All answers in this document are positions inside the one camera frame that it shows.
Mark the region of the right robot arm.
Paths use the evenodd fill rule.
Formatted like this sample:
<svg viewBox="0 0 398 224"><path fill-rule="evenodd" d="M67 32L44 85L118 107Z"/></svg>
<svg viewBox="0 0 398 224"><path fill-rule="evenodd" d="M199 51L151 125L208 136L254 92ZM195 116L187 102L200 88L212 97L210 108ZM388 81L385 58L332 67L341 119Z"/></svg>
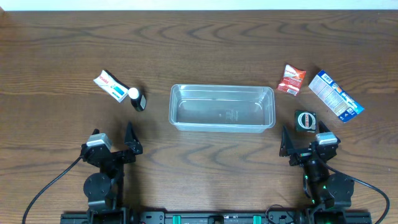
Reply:
<svg viewBox="0 0 398 224"><path fill-rule="evenodd" d="M279 156L288 157L290 166L303 169L305 193L313 202L310 213L342 210L351 206L354 181L334 172L330 174L326 162L336 156L341 142L323 122L319 122L320 132L308 147L296 148L286 127L282 129Z"/></svg>

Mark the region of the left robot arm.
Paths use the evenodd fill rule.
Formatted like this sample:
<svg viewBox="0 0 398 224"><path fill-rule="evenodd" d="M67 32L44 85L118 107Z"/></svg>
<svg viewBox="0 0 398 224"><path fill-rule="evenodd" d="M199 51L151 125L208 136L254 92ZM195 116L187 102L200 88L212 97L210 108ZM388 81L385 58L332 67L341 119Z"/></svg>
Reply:
<svg viewBox="0 0 398 224"><path fill-rule="evenodd" d="M114 210L123 205L124 165L136 161L143 153L143 146L134 133L132 123L126 128L124 144L127 149L111 151L112 141L98 129L81 146L82 160L99 168L99 172L90 175L83 186L92 211Z"/></svg>

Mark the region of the red Panadol box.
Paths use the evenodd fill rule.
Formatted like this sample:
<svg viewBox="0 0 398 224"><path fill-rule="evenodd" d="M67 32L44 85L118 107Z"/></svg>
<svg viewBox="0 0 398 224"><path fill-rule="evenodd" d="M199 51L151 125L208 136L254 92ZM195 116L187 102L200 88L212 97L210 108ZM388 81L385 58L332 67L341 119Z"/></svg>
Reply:
<svg viewBox="0 0 398 224"><path fill-rule="evenodd" d="M289 64L285 66L282 78L277 89L285 93L297 96L306 75L305 70L299 70Z"/></svg>

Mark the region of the dark green round-label box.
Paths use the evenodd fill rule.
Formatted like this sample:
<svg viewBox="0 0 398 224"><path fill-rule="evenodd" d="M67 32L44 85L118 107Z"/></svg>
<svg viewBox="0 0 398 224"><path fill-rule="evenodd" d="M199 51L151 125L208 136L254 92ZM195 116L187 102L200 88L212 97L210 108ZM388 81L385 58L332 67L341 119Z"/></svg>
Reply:
<svg viewBox="0 0 398 224"><path fill-rule="evenodd" d="M315 133L317 130L316 113L312 111L295 111L296 132Z"/></svg>

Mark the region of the blue white medicine box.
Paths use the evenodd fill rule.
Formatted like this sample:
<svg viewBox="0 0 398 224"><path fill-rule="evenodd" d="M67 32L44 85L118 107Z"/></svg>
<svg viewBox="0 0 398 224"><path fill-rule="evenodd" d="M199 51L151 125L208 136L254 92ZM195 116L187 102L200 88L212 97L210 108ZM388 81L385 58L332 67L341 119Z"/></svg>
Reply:
<svg viewBox="0 0 398 224"><path fill-rule="evenodd" d="M315 75L309 84L309 88L344 123L364 111L364 108L324 70Z"/></svg>

